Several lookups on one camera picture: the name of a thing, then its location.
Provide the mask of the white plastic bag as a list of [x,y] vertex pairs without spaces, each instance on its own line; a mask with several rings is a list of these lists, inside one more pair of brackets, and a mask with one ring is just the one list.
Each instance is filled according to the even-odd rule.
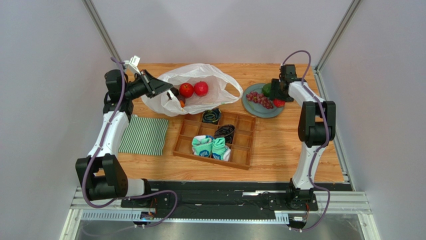
[[206,110],[211,110],[220,105],[232,104],[240,100],[243,96],[243,88],[230,75],[222,72],[219,68],[211,64],[194,63],[170,70],[158,77],[159,80],[179,87],[184,83],[195,85],[205,82],[208,85],[208,92],[205,96],[193,94],[185,100],[184,107],[176,97],[169,99],[167,93],[149,98],[142,96],[142,102],[152,111],[164,114],[169,117],[178,115],[195,115]]

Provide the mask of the red strawberry shaped fruit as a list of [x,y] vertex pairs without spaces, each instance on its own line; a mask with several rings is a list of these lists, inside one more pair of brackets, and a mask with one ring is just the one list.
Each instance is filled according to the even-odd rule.
[[280,100],[280,99],[274,99],[274,100],[272,101],[272,103],[273,103],[273,105],[274,105],[276,108],[282,108],[282,107],[284,107],[284,106],[285,106],[285,104],[286,104],[286,102],[285,102],[284,100]]

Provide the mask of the dark purple plum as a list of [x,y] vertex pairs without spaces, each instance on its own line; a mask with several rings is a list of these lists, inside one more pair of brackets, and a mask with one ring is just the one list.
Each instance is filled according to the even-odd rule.
[[177,99],[180,101],[180,102],[182,102],[182,103],[186,103],[186,98],[184,97],[184,96],[182,96],[182,95],[178,95],[177,96]]

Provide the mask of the red apple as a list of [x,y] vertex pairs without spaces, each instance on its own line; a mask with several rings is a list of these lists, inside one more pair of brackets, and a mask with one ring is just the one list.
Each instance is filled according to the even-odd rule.
[[194,94],[194,87],[190,83],[183,83],[179,87],[179,94],[184,98],[190,98]]

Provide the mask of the red pomegranate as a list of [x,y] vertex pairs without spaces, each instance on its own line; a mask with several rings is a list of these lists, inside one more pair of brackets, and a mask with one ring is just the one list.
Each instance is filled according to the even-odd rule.
[[209,85],[205,81],[197,82],[193,85],[194,93],[199,97],[204,97],[209,92]]

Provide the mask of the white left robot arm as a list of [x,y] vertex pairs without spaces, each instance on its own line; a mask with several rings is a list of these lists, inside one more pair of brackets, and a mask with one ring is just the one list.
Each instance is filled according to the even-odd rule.
[[142,96],[154,98],[173,85],[153,77],[146,70],[136,72],[134,81],[119,69],[104,75],[107,93],[104,97],[102,127],[86,157],[77,159],[76,173],[88,201],[142,196],[150,192],[146,179],[130,179],[117,157],[126,128],[132,118],[133,100]]

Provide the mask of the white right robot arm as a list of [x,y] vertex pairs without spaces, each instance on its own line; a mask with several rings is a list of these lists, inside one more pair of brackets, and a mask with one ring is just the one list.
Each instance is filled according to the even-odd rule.
[[298,210],[314,200],[315,174],[320,158],[336,134],[336,104],[318,96],[296,74],[293,64],[280,66],[278,78],[271,80],[270,98],[297,102],[301,106],[298,138],[301,154],[295,174],[285,193],[288,208]]

